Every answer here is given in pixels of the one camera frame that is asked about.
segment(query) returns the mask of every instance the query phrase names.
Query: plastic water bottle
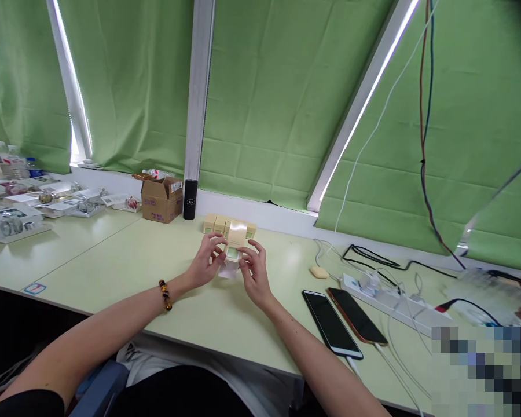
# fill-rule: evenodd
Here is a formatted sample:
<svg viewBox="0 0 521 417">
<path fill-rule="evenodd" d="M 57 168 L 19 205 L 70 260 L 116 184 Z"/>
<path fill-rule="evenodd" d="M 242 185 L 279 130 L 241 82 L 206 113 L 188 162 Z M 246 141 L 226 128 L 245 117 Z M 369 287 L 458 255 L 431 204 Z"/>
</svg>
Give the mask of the plastic water bottle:
<svg viewBox="0 0 521 417">
<path fill-rule="evenodd" d="M 9 160 L 12 164 L 13 176 L 17 180 L 24 180 L 29 178 L 29 170 L 27 169 L 27 161 L 23 158 L 19 151 L 17 150 L 17 146 L 8 145 L 9 150 Z"/>
<path fill-rule="evenodd" d="M 27 170 L 29 171 L 29 176 L 31 178 L 41 177 L 44 175 L 44 172 L 42 171 L 42 169 L 40 169 L 36 165 L 35 158 L 27 158 Z"/>
<path fill-rule="evenodd" d="M 8 147 L 2 141 L 0 141 L 0 170 L 7 179 L 13 178 L 12 164 L 8 159 Z"/>
</svg>

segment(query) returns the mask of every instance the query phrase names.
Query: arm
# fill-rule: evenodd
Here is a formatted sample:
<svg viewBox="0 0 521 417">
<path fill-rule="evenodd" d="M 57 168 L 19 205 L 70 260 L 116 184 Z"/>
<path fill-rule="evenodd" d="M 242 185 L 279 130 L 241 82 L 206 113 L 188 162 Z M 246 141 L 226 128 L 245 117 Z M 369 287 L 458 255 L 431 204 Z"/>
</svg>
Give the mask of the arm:
<svg viewBox="0 0 521 417">
<path fill-rule="evenodd" d="M 326 413 L 336 417 L 350 416 L 351 410 L 356 410 L 359 416 L 389 417 L 379 401 L 336 355 L 276 300 L 268 283 L 265 250 L 254 240 L 249 243 L 258 253 L 248 248 L 238 249 L 243 253 L 239 266 L 245 290 L 276 327 Z"/>
<path fill-rule="evenodd" d="M 189 269 L 167 283 L 172 302 L 212 280 L 226 256 L 217 247 L 220 243 L 226 240 L 219 233 L 204 236 Z M 162 292 L 156 286 L 89 317 L 47 346 L 4 391 L 0 401 L 23 391 L 47 389 L 57 392 L 67 407 L 85 375 L 165 309 Z"/>
</svg>

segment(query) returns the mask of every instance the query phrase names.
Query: white window frame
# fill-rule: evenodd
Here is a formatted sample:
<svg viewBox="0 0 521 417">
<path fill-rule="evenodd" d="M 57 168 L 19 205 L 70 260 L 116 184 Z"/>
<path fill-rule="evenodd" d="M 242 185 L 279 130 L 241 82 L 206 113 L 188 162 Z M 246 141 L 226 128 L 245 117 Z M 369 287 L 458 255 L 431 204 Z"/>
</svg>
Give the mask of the white window frame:
<svg viewBox="0 0 521 417">
<path fill-rule="evenodd" d="M 391 8 L 370 64 L 367 66 L 359 88 L 353 96 L 349 110 L 342 121 L 338 134 L 326 153 L 324 163 L 318 173 L 316 184 L 307 198 L 307 209 L 309 211 L 317 213 L 320 210 L 326 189 L 336 171 L 337 165 L 347 149 L 363 113 L 375 92 L 376 86 L 380 82 L 380 78 L 382 74 L 384 74 L 386 66 L 388 66 L 418 3 L 419 0 L 397 0 L 395 5 Z"/>
<path fill-rule="evenodd" d="M 193 4 L 187 139 L 185 143 L 184 177 L 186 180 L 199 180 L 201 169 L 215 8 L 216 0 L 195 0 Z"/>
<path fill-rule="evenodd" d="M 71 163 L 81 162 L 83 159 L 91 159 L 93 156 L 92 138 L 89 123 L 85 114 L 81 89 L 75 74 L 74 61 L 69 50 L 68 39 L 65 34 L 64 23 L 57 0 L 46 0 L 52 34 L 60 63 L 60 72 L 64 84 L 65 98 L 68 103 L 69 118 L 72 126 L 72 141 L 78 150 L 78 154 L 71 154 Z"/>
</svg>

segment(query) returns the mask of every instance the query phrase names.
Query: eraser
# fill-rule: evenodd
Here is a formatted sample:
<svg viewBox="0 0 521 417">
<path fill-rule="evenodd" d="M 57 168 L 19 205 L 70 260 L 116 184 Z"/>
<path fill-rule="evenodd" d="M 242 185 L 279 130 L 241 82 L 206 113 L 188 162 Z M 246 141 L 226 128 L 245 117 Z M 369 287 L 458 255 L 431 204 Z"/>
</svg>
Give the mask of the eraser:
<svg viewBox="0 0 521 417">
<path fill-rule="evenodd" d="M 330 274 L 326 271 L 326 269 L 321 268 L 320 266 L 311 266 L 309 271 L 311 272 L 311 274 L 314 275 L 315 278 L 318 278 L 318 279 L 330 278 Z"/>
</svg>

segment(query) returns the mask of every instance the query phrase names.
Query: white power strip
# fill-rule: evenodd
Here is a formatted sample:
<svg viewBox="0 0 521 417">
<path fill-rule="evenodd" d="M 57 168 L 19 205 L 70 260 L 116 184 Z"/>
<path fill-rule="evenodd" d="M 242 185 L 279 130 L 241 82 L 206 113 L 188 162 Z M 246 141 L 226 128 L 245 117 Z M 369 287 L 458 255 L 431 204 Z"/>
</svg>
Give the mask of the white power strip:
<svg viewBox="0 0 521 417">
<path fill-rule="evenodd" d="M 343 275 L 341 287 L 342 290 L 347 291 L 352 296 L 378 308 L 378 310 L 387 315 L 391 315 L 392 312 L 394 312 L 394 308 L 399 302 L 399 294 L 397 291 L 382 288 L 373 297 L 364 293 L 357 280 L 347 274 Z M 408 309 L 405 297 L 401 298 L 401 303 L 392 316 L 394 319 L 407 324 L 409 327 L 415 328 L 413 320 L 411 319 L 411 314 L 409 313 L 409 309 L 411 309 L 411 313 L 413 314 L 417 325 L 416 328 L 419 329 L 422 334 L 429 337 L 432 336 L 433 327 L 446 327 L 450 325 L 452 318 L 448 313 L 437 312 L 430 304 L 426 304 L 423 301 L 414 301 L 410 298 L 407 299 L 409 303 Z"/>
</svg>

